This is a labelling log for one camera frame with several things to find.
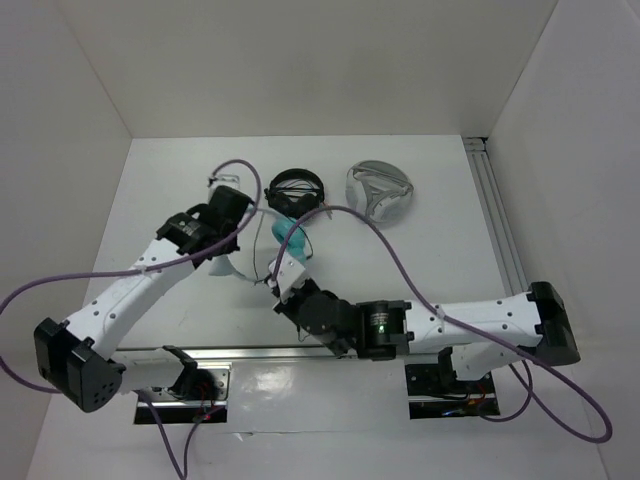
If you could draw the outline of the teal cat-ear headphones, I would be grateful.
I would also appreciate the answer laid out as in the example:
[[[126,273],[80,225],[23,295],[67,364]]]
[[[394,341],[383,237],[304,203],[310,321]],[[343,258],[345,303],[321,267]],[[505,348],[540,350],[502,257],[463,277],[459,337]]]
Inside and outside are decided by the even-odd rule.
[[[271,233],[279,244],[282,244],[285,240],[285,235],[293,226],[294,220],[272,209],[256,208],[250,206],[249,212],[252,213],[254,211],[260,213],[258,227],[254,236],[254,247],[252,253],[252,259],[255,264],[257,260],[256,245],[262,229],[264,217],[266,215],[269,215],[274,219],[274,222],[271,226]],[[295,230],[286,244],[286,251],[302,264],[313,258],[314,248],[304,228],[299,227]],[[254,275],[252,277],[243,274],[233,265],[228,255],[214,258],[211,261],[208,275],[211,277],[235,277],[241,281],[249,282],[253,285],[257,285],[265,280],[264,277],[259,276],[257,267],[254,267]]]

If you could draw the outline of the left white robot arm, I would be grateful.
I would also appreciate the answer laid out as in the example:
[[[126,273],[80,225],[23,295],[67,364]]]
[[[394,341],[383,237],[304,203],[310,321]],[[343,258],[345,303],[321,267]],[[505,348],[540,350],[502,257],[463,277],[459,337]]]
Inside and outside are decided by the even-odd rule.
[[[208,202],[170,217],[157,230],[130,275],[65,320],[44,319],[34,330],[41,376],[85,413],[102,408],[118,393],[164,389],[185,399],[199,384],[213,386],[212,377],[177,347],[138,353],[117,349],[171,288],[204,262],[237,250],[230,235],[252,202],[234,188],[215,188]]]

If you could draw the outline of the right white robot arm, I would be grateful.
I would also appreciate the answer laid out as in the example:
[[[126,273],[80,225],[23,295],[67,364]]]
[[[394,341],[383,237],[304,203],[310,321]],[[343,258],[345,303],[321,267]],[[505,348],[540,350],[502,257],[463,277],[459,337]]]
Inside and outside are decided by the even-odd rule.
[[[434,355],[436,379],[448,392],[517,361],[520,352],[552,367],[581,359],[564,302],[549,282],[503,299],[433,310],[415,300],[352,304],[312,279],[286,290],[274,280],[267,284],[278,300],[275,312],[334,356],[386,361]]]

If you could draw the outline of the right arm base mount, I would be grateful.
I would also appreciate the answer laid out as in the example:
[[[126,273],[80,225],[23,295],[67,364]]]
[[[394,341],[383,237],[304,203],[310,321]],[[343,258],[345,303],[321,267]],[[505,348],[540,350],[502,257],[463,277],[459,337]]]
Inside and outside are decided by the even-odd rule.
[[[501,415],[491,373],[445,385],[435,364],[406,364],[405,376],[411,420]]]

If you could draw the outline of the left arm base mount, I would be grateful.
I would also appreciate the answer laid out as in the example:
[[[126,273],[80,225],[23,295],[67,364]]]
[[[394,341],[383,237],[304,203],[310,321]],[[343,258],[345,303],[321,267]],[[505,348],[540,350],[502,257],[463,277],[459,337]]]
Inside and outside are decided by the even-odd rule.
[[[228,416],[230,380],[230,363],[205,362],[185,396],[159,387],[146,389],[144,393],[164,424],[187,425],[199,419],[205,424],[223,424]]]

